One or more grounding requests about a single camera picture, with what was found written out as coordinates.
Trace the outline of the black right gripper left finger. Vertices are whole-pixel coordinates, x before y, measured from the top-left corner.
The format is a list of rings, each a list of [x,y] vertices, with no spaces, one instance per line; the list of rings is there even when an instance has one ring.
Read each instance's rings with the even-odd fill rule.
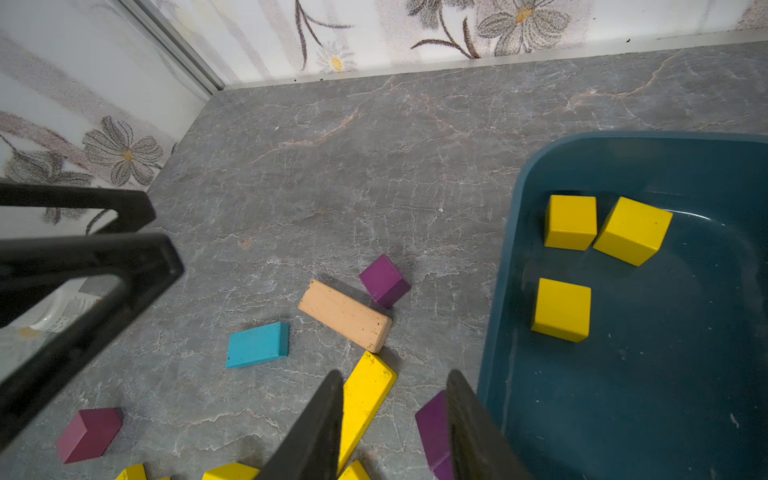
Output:
[[[327,374],[257,480],[338,478],[343,387],[338,370]]]

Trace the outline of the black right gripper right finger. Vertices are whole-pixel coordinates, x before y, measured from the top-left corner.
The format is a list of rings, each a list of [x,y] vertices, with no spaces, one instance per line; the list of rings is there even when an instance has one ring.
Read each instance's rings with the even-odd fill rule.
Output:
[[[455,479],[532,479],[459,370],[450,371],[446,395]]]

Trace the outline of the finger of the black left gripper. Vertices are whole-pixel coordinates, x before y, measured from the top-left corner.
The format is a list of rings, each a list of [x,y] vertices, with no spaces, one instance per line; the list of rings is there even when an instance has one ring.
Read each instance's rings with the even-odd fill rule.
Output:
[[[149,196],[137,190],[2,182],[1,206],[115,211],[117,218],[96,230],[96,234],[138,232],[156,219]]]
[[[72,279],[117,285],[1,383],[1,446],[8,447],[58,393],[184,273],[160,233],[4,240],[1,319],[12,321]]]

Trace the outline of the yellow cube block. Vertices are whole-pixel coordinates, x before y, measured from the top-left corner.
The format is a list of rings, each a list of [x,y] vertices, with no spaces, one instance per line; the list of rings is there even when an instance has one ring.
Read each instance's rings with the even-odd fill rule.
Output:
[[[585,251],[597,233],[597,199],[594,196],[550,196],[545,213],[546,247]]]
[[[540,278],[531,330],[578,343],[590,333],[592,290]]]
[[[669,211],[620,197],[605,220],[593,248],[639,267],[660,249],[673,218]]]
[[[230,463],[204,473],[202,480],[255,480],[260,470],[241,463]]]

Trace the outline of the purple cube block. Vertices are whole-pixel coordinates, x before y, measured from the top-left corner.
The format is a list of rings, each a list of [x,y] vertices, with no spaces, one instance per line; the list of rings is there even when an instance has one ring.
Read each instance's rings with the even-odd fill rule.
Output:
[[[411,289],[386,254],[374,260],[359,274],[359,278],[371,298],[385,309],[391,309]]]

